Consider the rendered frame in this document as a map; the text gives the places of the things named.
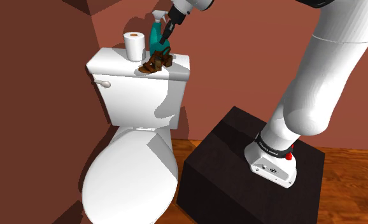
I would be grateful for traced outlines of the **dark robot stand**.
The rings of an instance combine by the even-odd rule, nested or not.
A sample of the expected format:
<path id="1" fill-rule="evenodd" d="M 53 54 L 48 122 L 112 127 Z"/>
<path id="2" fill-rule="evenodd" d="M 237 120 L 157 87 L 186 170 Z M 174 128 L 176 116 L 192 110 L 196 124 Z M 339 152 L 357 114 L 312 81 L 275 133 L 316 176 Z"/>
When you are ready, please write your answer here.
<path id="1" fill-rule="evenodd" d="M 277 185 L 244 157 L 264 125 L 233 107 L 184 161 L 177 204 L 197 224 L 317 224 L 324 152 L 296 141 L 295 183 Z"/>

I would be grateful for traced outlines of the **white toilet paper roll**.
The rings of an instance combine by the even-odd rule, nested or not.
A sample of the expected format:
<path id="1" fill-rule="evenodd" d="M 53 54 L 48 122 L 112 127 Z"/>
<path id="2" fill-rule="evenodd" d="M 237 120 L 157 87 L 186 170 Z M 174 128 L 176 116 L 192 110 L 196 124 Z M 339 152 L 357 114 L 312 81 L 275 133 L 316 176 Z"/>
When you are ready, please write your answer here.
<path id="1" fill-rule="evenodd" d="M 146 58 L 145 35 L 141 32 L 126 32 L 124 43 L 127 58 L 133 62 L 139 62 Z"/>

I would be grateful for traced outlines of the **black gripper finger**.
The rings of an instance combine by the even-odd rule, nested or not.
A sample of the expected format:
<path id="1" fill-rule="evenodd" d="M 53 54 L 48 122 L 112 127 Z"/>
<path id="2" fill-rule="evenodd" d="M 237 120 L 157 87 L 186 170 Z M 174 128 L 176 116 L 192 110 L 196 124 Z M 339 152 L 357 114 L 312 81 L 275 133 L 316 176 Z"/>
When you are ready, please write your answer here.
<path id="1" fill-rule="evenodd" d="M 161 45 L 163 45 L 170 37 L 170 35 L 173 33 L 174 31 L 174 28 L 175 28 L 175 22 L 173 20 L 170 20 L 166 26 L 165 26 L 165 29 L 164 29 L 164 32 L 162 34 L 162 37 L 159 41 L 159 43 Z"/>

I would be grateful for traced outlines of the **teal spray bottle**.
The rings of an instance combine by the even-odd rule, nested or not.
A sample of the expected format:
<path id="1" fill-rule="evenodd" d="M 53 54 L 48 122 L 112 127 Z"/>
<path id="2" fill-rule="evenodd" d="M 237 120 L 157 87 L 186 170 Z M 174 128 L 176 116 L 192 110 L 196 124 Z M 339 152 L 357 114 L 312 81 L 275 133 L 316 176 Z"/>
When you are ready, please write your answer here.
<path id="1" fill-rule="evenodd" d="M 154 16 L 154 23 L 152 25 L 152 29 L 150 31 L 149 35 L 149 49 L 150 49 L 150 55 L 153 55 L 155 51 L 162 51 L 166 47 L 170 46 L 170 43 L 168 40 L 164 41 L 164 44 L 161 45 L 159 41 L 162 39 L 162 33 L 161 33 L 161 19 L 164 22 L 167 22 L 165 19 L 165 15 L 167 15 L 167 11 L 161 11 L 161 10 L 154 10 L 152 12 L 152 15 Z"/>

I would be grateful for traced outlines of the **brown heeled sandal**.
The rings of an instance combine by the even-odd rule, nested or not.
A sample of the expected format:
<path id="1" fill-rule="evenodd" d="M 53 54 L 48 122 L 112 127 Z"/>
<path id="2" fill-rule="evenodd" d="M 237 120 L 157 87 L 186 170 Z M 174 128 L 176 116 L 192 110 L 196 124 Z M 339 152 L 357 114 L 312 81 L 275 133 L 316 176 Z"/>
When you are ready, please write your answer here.
<path id="1" fill-rule="evenodd" d="M 161 51 L 154 51 L 148 62 L 144 63 L 138 70 L 142 73 L 156 73 L 162 67 L 170 67 L 173 63 L 173 56 L 170 54 L 171 47 L 168 46 Z"/>

